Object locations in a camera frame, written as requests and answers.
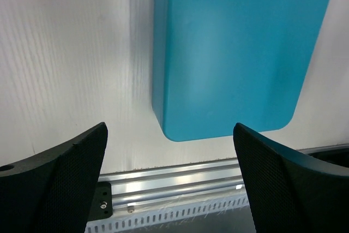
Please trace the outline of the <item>teal box lid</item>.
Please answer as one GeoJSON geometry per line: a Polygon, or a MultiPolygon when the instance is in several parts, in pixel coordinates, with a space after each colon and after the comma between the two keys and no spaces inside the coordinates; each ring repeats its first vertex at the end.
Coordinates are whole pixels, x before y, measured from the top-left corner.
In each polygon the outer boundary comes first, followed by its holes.
{"type": "Polygon", "coordinates": [[[329,0],[169,0],[166,124],[176,142],[294,115],[329,0]]]}

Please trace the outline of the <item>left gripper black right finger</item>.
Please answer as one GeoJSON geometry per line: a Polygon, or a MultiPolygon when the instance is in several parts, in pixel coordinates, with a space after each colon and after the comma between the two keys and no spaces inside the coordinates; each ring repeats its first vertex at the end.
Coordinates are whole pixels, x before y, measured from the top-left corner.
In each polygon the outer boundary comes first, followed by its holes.
{"type": "Polygon", "coordinates": [[[348,149],[305,154],[243,124],[233,142],[257,232],[348,232],[348,149]]]}

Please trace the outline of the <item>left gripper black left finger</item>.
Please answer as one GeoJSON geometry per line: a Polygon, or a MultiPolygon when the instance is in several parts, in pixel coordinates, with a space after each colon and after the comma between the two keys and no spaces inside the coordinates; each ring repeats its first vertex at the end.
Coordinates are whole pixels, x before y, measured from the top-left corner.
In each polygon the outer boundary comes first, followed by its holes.
{"type": "Polygon", "coordinates": [[[1,166],[1,232],[84,232],[108,138],[101,122],[1,166]]]}

